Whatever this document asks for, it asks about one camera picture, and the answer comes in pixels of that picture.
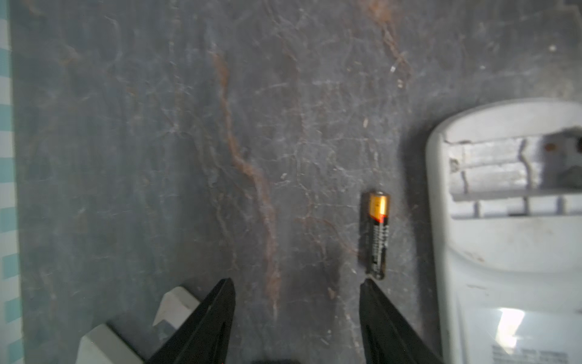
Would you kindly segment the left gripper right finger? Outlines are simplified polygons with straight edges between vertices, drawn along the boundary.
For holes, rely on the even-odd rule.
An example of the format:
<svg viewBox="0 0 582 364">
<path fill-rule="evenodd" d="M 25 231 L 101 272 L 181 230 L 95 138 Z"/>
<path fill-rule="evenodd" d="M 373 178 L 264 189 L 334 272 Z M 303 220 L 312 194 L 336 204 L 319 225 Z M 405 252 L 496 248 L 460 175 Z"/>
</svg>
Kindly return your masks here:
<svg viewBox="0 0 582 364">
<path fill-rule="evenodd" d="M 367 363 L 441 363 L 376 283 L 360 286 L 359 318 Z"/>
</svg>

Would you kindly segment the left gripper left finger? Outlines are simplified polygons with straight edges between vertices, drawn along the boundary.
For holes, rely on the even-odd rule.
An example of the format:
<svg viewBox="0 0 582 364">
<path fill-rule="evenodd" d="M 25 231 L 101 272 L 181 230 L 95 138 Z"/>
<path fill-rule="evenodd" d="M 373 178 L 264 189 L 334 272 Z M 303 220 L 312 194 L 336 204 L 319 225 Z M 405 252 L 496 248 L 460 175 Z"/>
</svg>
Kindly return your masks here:
<svg viewBox="0 0 582 364">
<path fill-rule="evenodd" d="M 224 363 L 236 306 L 233 280 L 220 280 L 148 363 Z"/>
</svg>

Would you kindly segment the white remote control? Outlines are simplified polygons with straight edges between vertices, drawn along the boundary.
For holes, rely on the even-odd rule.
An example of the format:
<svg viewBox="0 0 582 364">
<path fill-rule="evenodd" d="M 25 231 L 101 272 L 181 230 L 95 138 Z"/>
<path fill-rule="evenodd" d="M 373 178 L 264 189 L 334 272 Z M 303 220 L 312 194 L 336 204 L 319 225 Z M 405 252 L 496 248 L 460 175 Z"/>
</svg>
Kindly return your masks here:
<svg viewBox="0 0 582 364">
<path fill-rule="evenodd" d="M 581 105 L 457 114 L 426 149 L 446 363 L 581 361 Z"/>
</svg>

